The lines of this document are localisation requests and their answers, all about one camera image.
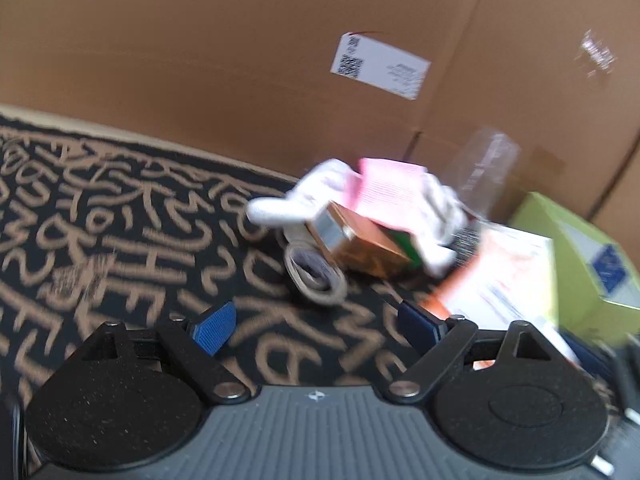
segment white and orange package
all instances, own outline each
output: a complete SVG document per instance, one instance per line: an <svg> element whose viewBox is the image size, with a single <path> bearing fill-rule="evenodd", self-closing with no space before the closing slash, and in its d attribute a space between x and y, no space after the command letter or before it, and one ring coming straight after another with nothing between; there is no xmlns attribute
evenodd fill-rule
<svg viewBox="0 0 640 480"><path fill-rule="evenodd" d="M578 363L557 330L556 268L549 238L484 224L476 255L421 306L440 319L462 314L485 330L506 330L511 321L527 320Z"/></svg>

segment lime green box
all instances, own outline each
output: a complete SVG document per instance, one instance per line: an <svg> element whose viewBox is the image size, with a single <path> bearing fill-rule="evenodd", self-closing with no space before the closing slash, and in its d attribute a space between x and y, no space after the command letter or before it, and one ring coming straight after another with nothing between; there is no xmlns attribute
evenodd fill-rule
<svg viewBox="0 0 640 480"><path fill-rule="evenodd" d="M640 332L640 280L624 251L606 234L540 193L529 193L509 225L554 241L561 327L585 340L618 344ZM613 245L625 275L611 292L592 262Z"/></svg>

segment blue label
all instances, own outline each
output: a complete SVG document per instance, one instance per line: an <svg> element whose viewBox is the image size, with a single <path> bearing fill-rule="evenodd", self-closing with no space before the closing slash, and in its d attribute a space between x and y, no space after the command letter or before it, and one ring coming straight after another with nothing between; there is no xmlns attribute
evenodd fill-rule
<svg viewBox="0 0 640 480"><path fill-rule="evenodd" d="M604 246L600 254L593 259L591 265L607 291L607 295L626 280L625 264L612 244Z"/></svg>

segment metal screw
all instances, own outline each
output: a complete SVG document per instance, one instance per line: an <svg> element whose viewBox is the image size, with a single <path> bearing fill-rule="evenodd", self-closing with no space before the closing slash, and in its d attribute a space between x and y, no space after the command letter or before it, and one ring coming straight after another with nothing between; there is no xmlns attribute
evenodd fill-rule
<svg viewBox="0 0 640 480"><path fill-rule="evenodd" d="M245 391L244 385L240 383L220 383L213 388L213 392L222 399L237 399Z"/></svg>
<svg viewBox="0 0 640 480"><path fill-rule="evenodd" d="M420 393L420 385L413 381L396 381L391 383L389 391L398 397L414 397Z"/></svg>

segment white label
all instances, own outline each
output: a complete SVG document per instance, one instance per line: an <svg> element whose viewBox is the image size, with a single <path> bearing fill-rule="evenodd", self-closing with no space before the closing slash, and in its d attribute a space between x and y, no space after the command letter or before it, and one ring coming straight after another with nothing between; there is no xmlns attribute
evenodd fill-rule
<svg viewBox="0 0 640 480"><path fill-rule="evenodd" d="M394 46L348 32L340 38L331 72L414 100L430 64Z"/></svg>

